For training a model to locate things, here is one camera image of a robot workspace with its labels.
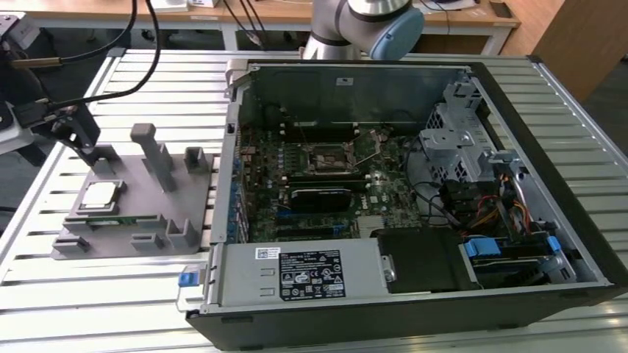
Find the motherboard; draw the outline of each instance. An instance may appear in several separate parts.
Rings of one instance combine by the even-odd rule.
[[[386,126],[244,126],[248,242],[368,238],[375,229],[419,227],[403,172],[411,139]]]

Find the cable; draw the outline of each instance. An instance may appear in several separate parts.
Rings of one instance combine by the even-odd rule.
[[[7,206],[0,206],[0,211],[2,211],[2,212],[12,212],[12,213],[15,213],[15,212],[18,212],[18,208],[15,208],[15,207],[7,207]]]
[[[268,32],[266,31],[264,23],[262,22],[262,19],[258,15],[258,10],[254,7],[254,4],[251,3],[251,0],[247,0],[248,6],[251,6],[251,10],[254,11],[255,18],[258,19],[259,26],[262,28],[262,33],[264,33],[264,45],[268,45]]]
[[[162,56],[162,31],[159,30],[159,20],[158,20],[158,14],[155,13],[155,8],[151,3],[151,0],[147,0],[147,8],[148,12],[151,13],[151,19],[154,22],[154,30],[155,30],[155,42],[158,44],[158,48],[155,49],[155,56],[154,56],[154,62],[151,63],[151,67],[148,68],[147,74],[144,75],[144,78],[138,82],[138,85],[128,89],[123,90],[122,92],[116,93],[108,93],[103,94],[100,96],[92,96],[87,98],[79,98],[79,99],[71,99],[68,101],[62,101],[59,103],[54,103],[50,106],[50,109],[52,111],[60,110],[62,108],[71,107],[78,104],[87,104],[92,103],[94,101],[103,101],[106,99],[114,99],[114,98],[120,98],[124,96],[128,96],[130,94],[134,94],[140,90],[140,88],[147,84],[148,80],[151,79],[151,76],[155,72],[155,69],[158,68],[159,64],[159,57]]]
[[[255,36],[259,39],[259,46],[262,50],[266,51],[264,40],[262,40],[262,35],[259,35],[258,28],[255,28],[254,19],[251,18],[251,14],[248,13],[248,8],[247,8],[247,5],[244,4],[244,0],[240,0],[240,5],[243,5],[244,13],[247,14],[247,18],[248,18],[248,23],[251,24],[251,28],[254,29]]]
[[[106,53],[112,49],[118,42],[120,42],[122,38],[131,33],[131,30],[134,28],[134,25],[136,24],[136,19],[138,19],[138,0],[132,0],[132,9],[131,9],[131,18],[128,19],[127,23],[127,28],[124,28],[124,31],[122,31],[120,35],[114,39],[114,41],[107,44],[104,47],[98,48],[94,51],[90,51],[88,53],[75,55],[74,57],[63,57],[62,58],[62,64],[70,64],[70,63],[76,63],[78,61],[91,59],[92,57],[99,56],[102,53]]]
[[[455,216],[442,206],[439,206],[432,201],[430,201],[430,199],[424,197],[422,193],[419,193],[419,191],[416,190],[416,185],[419,185],[420,182],[416,185],[414,185],[411,182],[411,177],[408,176],[408,160],[411,159],[412,146],[418,143],[420,136],[422,136],[420,134],[416,135],[415,139],[412,140],[411,145],[408,146],[408,150],[406,152],[406,158],[403,159],[403,173],[406,174],[406,181],[408,185],[412,187],[412,189],[415,190],[416,196],[419,196],[419,198],[423,201],[426,201],[430,205],[432,205],[436,211],[443,213],[444,217],[450,220],[450,223],[454,224],[456,227],[466,229],[467,228],[466,225],[460,223],[460,221],[455,218]]]
[[[448,38],[450,38],[450,34],[452,33],[452,24],[450,23],[450,11],[451,10],[446,10],[444,7],[438,2],[435,2],[435,4],[439,6],[440,10],[434,9],[432,7],[430,7],[428,4],[423,0],[420,0],[420,1],[422,1],[423,6],[426,6],[426,8],[428,10],[444,11],[444,18],[446,18],[446,21],[448,23],[448,33],[447,33],[447,37],[444,38],[444,49],[443,49],[443,51],[444,51],[444,54],[447,54],[447,52],[448,52]]]
[[[251,33],[251,31],[244,27],[243,23],[242,23],[240,20],[238,19],[236,14],[234,13],[232,6],[228,4],[228,0],[224,0],[224,1],[223,1],[223,4],[226,4],[228,13],[230,13],[231,16],[234,17],[234,20],[236,21],[238,26],[240,27],[240,29],[242,29],[242,30],[244,31],[244,33],[247,34],[247,37],[248,37],[250,41],[254,42],[255,44],[258,44],[259,46],[262,46],[262,38],[258,38],[258,41],[255,40],[256,37],[258,37],[258,35],[256,35],[255,33]]]

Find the gray robot arm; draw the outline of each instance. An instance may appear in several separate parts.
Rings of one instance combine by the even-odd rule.
[[[316,0],[304,59],[399,60],[423,31],[422,11],[411,0]]]

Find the slotted metal table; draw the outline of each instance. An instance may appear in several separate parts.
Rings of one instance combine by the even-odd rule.
[[[220,154],[228,101],[226,63],[232,58],[296,59],[294,52],[166,51],[139,93],[91,104],[102,143],[139,154],[135,123],[159,128],[172,153],[190,144]],[[475,59],[488,66],[572,190],[628,263],[628,161],[542,64],[523,57],[410,56],[406,60]],[[152,51],[108,57],[88,95],[128,89],[142,79]],[[498,135],[506,131],[492,120]],[[215,352],[176,310],[178,275],[207,261],[188,256],[55,261],[51,244],[84,181],[87,166],[58,144],[0,238],[0,350],[3,352]],[[212,186],[218,183],[214,174]],[[210,192],[207,223],[215,191]],[[203,298],[192,288],[190,300]],[[628,352],[628,296],[570,309],[522,329],[335,343],[274,352]]]

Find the green circuit board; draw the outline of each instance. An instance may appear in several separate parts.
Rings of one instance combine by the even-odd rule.
[[[360,129],[352,143],[287,143],[279,131],[246,130],[240,136],[250,215],[248,242],[316,240],[318,235],[291,236],[291,230],[332,229],[326,238],[359,238],[360,216],[378,215],[384,227],[419,227],[422,219],[403,170],[406,136],[380,142],[379,129]],[[327,160],[312,157],[331,156]],[[356,175],[367,187],[351,194],[348,209],[334,213],[299,214],[291,210],[290,194],[299,189],[291,178],[324,173]],[[328,177],[316,187],[332,188]]]

